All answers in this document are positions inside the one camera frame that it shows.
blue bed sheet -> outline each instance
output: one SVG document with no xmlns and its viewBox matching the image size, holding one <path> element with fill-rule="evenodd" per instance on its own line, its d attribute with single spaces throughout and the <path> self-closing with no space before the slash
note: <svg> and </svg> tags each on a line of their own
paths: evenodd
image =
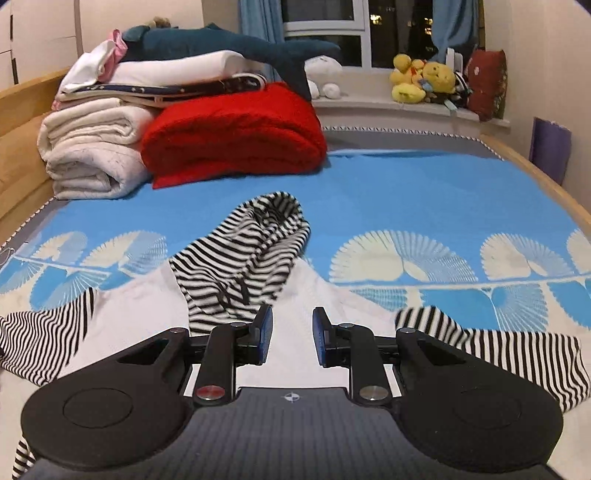
<svg viewBox="0 0 591 480">
<path fill-rule="evenodd" d="M 302 204 L 314 269 L 386 309 L 433 304 L 464 327 L 591 327 L 591 245 L 566 212 L 511 163 L 418 150 L 341 150 L 312 175 L 71 202 L 0 271 L 0 306 L 115 288 L 278 190 Z"/>
</svg>

pink cloth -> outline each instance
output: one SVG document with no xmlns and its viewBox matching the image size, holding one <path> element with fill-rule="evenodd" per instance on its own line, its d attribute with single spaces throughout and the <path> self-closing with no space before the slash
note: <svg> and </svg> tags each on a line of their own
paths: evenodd
<svg viewBox="0 0 591 480">
<path fill-rule="evenodd" d="M 108 82 L 111 77 L 113 76 L 113 72 L 115 71 L 116 65 L 121 61 L 125 54 L 127 53 L 127 45 L 123 41 L 121 36 L 121 32 L 119 30 L 113 30 L 107 40 L 113 40 L 115 42 L 115 49 L 111 56 L 105 62 L 103 67 L 103 73 L 100 74 L 98 80 L 99 82 Z"/>
</svg>

stuffed animal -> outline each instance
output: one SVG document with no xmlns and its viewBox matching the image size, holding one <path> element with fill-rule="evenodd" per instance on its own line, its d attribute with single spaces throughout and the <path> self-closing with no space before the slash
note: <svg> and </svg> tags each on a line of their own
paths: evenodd
<svg viewBox="0 0 591 480">
<path fill-rule="evenodd" d="M 420 103 L 427 92 L 412 83 L 399 83 L 392 89 L 392 98 L 400 103 Z"/>
<path fill-rule="evenodd" d="M 171 28 L 170 20 L 168 18 L 163 17 L 154 17 L 148 23 L 145 24 L 146 27 L 152 28 Z"/>
<path fill-rule="evenodd" d="M 408 83 L 420 87 L 424 66 L 424 61 L 412 60 L 408 55 L 399 53 L 394 57 L 394 71 L 390 74 L 390 82 L 394 86 Z"/>
<path fill-rule="evenodd" d="M 423 89 L 434 93 L 456 93 L 456 76 L 453 70 L 443 63 L 430 61 L 423 67 Z"/>
<path fill-rule="evenodd" d="M 304 63 L 308 87 L 312 100 L 321 96 L 336 100 L 340 98 L 340 87 L 335 83 L 343 67 L 331 57 L 321 55 Z"/>
<path fill-rule="evenodd" d="M 290 40 L 271 43 L 241 35 L 215 24 L 204 28 L 152 28 L 138 25 L 123 33 L 127 53 L 123 61 L 174 60 L 196 57 L 219 50 L 232 50 L 247 60 L 271 65 L 289 87 L 310 101 L 310 88 L 304 71 L 308 59 L 326 55 L 340 57 L 340 47 L 322 40 Z"/>
</svg>

black and white striped fabric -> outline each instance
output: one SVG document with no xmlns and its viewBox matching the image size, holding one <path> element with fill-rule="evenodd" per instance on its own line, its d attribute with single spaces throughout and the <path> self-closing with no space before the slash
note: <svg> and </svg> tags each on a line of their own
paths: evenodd
<svg viewBox="0 0 591 480">
<path fill-rule="evenodd" d="M 41 387 L 54 380 L 88 331 L 96 291 L 63 307 L 0 317 L 0 368 Z"/>
<path fill-rule="evenodd" d="M 271 193 L 240 205 L 212 233 L 171 257 L 191 332 L 254 320 L 261 303 L 277 298 L 309 234 L 299 202 Z"/>
<path fill-rule="evenodd" d="M 24 475 L 35 463 L 35 457 L 29 450 L 27 441 L 23 438 L 18 442 L 17 454 L 12 466 L 12 480 L 17 480 Z"/>
<path fill-rule="evenodd" d="M 399 310 L 396 329 L 411 327 L 540 385 L 575 408 L 591 395 L 577 338 L 559 333 L 464 329 L 436 307 Z"/>
</svg>

window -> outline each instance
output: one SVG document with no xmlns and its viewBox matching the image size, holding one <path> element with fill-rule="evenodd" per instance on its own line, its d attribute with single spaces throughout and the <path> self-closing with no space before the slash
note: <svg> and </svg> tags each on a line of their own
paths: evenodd
<svg viewBox="0 0 591 480">
<path fill-rule="evenodd" d="M 281 0 L 285 38 L 318 38 L 341 47 L 344 66 L 393 68 L 400 52 L 437 53 L 431 40 L 433 0 Z M 484 42 L 480 0 L 480 46 Z"/>
</svg>

